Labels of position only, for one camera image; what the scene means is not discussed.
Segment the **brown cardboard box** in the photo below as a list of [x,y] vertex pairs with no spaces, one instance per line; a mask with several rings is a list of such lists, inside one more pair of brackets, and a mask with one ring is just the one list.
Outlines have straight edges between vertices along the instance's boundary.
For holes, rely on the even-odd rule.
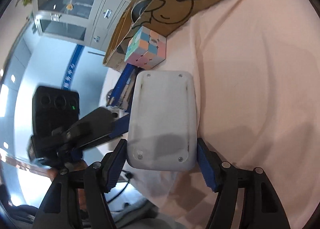
[[140,27],[145,26],[167,37],[196,13],[222,0],[153,0],[133,23],[131,10],[135,1],[132,0],[122,13],[103,60],[104,66],[119,72],[125,67],[129,41]]

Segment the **pastel rubik's cube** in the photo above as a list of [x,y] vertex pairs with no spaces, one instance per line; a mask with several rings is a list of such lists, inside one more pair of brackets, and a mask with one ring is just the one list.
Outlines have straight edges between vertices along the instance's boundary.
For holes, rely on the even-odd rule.
[[166,59],[167,39],[146,27],[140,27],[129,41],[125,63],[150,70]]

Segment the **grey glass door cabinet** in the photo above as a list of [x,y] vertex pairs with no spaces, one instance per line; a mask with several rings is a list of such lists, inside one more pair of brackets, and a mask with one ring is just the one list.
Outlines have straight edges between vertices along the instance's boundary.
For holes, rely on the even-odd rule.
[[129,0],[33,0],[41,36],[105,52]]

